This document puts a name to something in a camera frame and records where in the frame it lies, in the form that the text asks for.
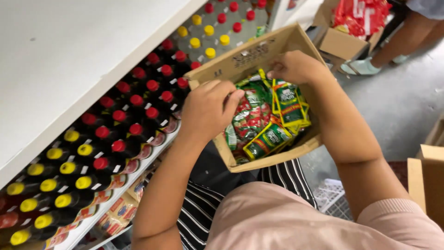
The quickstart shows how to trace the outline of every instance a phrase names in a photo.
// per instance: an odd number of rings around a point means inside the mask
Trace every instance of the foot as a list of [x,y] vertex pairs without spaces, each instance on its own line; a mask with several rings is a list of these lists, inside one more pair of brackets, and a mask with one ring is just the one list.
[[399,55],[399,56],[393,58],[392,62],[394,62],[396,64],[401,64],[401,63],[404,63],[405,61],[407,61],[407,59],[409,57],[410,56]]
[[374,75],[381,71],[381,68],[376,68],[370,63],[372,58],[369,57],[365,60],[356,60],[350,63],[344,63],[341,65],[341,69],[349,75]]

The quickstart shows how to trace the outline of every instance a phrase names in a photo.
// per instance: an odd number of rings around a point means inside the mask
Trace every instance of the hand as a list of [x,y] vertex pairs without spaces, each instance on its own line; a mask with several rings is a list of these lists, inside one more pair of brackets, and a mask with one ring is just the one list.
[[268,78],[283,79],[293,84],[312,82],[320,73],[329,73],[320,61],[299,50],[278,55],[272,67],[273,70],[267,73]]
[[230,124],[243,96],[244,91],[236,89],[231,81],[214,80],[200,85],[185,100],[179,134],[205,146]]

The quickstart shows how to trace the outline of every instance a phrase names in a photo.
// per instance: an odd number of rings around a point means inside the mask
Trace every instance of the left hand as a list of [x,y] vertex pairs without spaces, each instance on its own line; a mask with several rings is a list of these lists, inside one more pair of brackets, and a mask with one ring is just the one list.
[[236,89],[231,81],[213,80],[200,85],[185,100],[179,135],[205,146],[230,124],[243,96],[244,91]]

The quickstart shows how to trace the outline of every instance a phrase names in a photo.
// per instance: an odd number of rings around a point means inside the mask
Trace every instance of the yellow bottle cap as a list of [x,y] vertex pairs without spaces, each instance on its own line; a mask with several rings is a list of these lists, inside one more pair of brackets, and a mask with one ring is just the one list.
[[9,186],[6,188],[6,193],[9,195],[16,195],[23,192],[25,189],[25,184],[21,182],[14,182],[9,184]]
[[62,154],[63,154],[62,149],[55,148],[48,150],[48,152],[46,152],[46,157],[51,160],[56,160],[62,157]]
[[58,208],[67,207],[69,204],[71,204],[72,197],[70,194],[62,194],[59,195],[56,199],[54,204]]
[[180,26],[179,28],[177,28],[177,33],[180,37],[184,37],[188,35],[188,30],[185,27]]
[[221,44],[224,46],[227,46],[230,44],[230,37],[228,35],[221,35],[219,40],[221,41]]
[[199,48],[200,47],[200,40],[198,38],[191,38],[190,45],[193,48]]
[[26,172],[29,175],[36,176],[36,175],[42,174],[43,170],[45,170],[45,166],[43,166],[43,164],[36,163],[36,164],[31,164],[28,167],[28,170],[26,170]]
[[91,186],[92,179],[89,176],[83,176],[77,179],[75,182],[75,187],[78,189],[85,189]]
[[193,21],[194,25],[201,25],[202,24],[202,18],[199,15],[193,15],[191,17],[191,20]]
[[50,214],[44,214],[37,217],[36,221],[34,222],[34,226],[37,229],[42,229],[44,227],[49,226],[52,223],[52,216]]
[[11,245],[19,245],[29,239],[31,234],[27,230],[19,230],[11,236]]
[[92,153],[92,146],[89,144],[82,144],[77,149],[77,153],[82,156],[88,156]]
[[74,162],[65,162],[60,166],[60,172],[62,174],[70,174],[75,171]]
[[22,212],[30,212],[36,209],[37,205],[39,204],[38,200],[35,198],[30,198],[22,201],[20,204],[20,211]]
[[57,181],[54,179],[46,179],[40,183],[40,190],[42,192],[53,191],[57,186]]
[[207,48],[205,50],[205,55],[206,57],[213,59],[216,56],[216,51],[214,50],[214,48]]
[[76,141],[80,136],[80,133],[75,131],[75,130],[68,130],[66,131],[65,135],[63,136],[63,139],[65,139],[65,141]]
[[205,32],[205,35],[207,35],[207,36],[212,36],[214,34],[214,28],[211,25],[205,26],[205,28],[203,28],[203,31]]

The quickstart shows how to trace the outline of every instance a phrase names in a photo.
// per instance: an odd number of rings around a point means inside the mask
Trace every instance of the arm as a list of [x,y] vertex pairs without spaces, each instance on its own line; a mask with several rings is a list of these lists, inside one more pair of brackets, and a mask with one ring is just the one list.
[[305,97],[318,117],[322,141],[336,163],[355,219],[376,201],[410,199],[385,161],[369,126],[324,65],[293,51],[281,55],[269,74],[300,84],[307,93]]
[[229,81],[210,81],[189,94],[179,133],[137,209],[132,249],[182,249],[176,222],[191,170],[205,145],[231,122],[243,94]]

